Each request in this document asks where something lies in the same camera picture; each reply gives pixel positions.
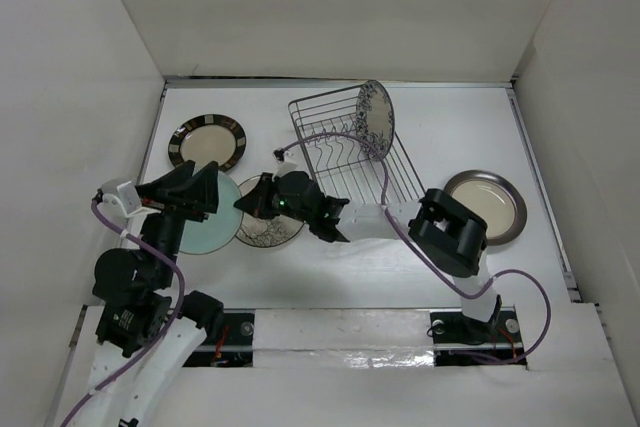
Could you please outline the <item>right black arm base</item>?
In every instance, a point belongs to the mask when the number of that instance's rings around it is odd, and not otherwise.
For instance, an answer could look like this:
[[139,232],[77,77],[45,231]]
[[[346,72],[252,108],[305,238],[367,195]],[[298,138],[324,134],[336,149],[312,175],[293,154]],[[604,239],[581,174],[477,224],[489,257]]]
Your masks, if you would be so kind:
[[508,360],[525,351],[516,311],[502,308],[495,326],[482,327],[464,317],[460,310],[429,313],[426,334],[432,339],[436,367],[490,364],[486,356]]

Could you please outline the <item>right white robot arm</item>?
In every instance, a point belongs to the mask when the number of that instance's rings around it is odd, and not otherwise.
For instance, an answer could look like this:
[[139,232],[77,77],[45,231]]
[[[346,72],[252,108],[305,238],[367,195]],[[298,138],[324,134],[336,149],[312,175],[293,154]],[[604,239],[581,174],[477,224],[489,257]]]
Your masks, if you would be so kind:
[[461,342],[478,345],[498,328],[501,298],[484,258],[487,223],[440,189],[418,201],[360,203],[325,194],[303,171],[264,173],[234,207],[256,219],[297,220],[327,243],[401,240],[459,295]]

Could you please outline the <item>blue floral white plate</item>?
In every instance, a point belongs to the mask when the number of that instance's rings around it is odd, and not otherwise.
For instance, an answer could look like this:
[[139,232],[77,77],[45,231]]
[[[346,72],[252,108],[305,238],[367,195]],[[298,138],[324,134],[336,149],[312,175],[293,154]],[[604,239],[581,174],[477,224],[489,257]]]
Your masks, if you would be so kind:
[[394,140],[395,112],[389,93],[379,81],[368,80],[360,86],[353,127],[369,156],[386,157]]

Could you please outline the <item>cream plate with tree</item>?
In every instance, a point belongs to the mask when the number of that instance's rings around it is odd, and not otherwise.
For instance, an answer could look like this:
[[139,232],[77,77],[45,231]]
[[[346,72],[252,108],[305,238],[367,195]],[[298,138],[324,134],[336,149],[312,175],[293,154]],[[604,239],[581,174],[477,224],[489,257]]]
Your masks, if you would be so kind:
[[273,248],[295,238],[303,226],[302,222],[285,216],[264,220],[244,214],[235,237],[250,247]]

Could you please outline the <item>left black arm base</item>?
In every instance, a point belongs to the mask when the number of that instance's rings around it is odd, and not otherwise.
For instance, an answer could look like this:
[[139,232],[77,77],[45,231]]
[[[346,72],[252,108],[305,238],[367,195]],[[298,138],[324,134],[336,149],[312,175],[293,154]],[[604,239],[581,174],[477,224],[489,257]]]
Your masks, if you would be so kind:
[[220,334],[197,347],[183,364],[186,368],[244,368],[253,365],[255,311],[232,309],[224,314]]

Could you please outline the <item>light green glass plate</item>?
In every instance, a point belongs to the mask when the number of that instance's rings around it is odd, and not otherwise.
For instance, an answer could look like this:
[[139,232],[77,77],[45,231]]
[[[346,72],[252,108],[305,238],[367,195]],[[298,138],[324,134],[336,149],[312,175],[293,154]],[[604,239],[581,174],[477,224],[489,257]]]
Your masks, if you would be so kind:
[[219,204],[215,214],[203,222],[187,221],[179,251],[188,255],[205,255],[227,245],[238,232],[243,213],[234,207],[241,197],[238,185],[226,174],[218,174]]

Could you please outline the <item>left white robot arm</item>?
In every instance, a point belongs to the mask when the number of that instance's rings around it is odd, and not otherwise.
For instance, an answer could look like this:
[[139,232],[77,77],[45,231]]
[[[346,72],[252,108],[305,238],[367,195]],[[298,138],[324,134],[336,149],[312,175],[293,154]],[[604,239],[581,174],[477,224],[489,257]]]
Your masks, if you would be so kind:
[[177,257],[189,221],[218,210],[218,164],[194,162],[137,185],[113,180],[91,203],[96,218],[133,248],[103,252],[92,293],[104,303],[88,391],[70,426],[145,426],[195,348],[223,334],[223,304],[188,292]]

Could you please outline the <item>dark rim cream plate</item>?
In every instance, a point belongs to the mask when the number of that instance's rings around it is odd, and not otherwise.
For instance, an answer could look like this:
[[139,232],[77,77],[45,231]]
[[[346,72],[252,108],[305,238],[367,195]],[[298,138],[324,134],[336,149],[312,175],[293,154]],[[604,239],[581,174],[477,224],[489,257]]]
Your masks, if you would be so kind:
[[528,209],[523,196],[506,178],[485,170],[455,174],[444,191],[487,223],[487,243],[502,246],[523,232]]

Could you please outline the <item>grey wire dish rack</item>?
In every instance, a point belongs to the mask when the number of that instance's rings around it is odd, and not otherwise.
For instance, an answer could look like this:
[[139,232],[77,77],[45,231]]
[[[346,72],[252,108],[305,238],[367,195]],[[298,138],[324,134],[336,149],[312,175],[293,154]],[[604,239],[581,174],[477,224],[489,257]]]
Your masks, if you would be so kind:
[[349,200],[340,232],[350,241],[397,239],[408,232],[425,188],[396,133],[396,113],[386,157],[365,152],[353,127],[362,84],[293,100],[288,109],[310,176],[326,195]]

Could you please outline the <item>brown striped rim plate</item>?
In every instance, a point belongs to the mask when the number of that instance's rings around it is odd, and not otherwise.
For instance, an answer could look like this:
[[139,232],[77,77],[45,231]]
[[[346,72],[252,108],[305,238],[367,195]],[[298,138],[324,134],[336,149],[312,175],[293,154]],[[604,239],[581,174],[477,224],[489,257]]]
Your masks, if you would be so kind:
[[205,114],[181,124],[168,143],[168,159],[174,167],[194,161],[197,168],[215,161],[228,172],[243,157],[247,135],[235,119],[222,114]]

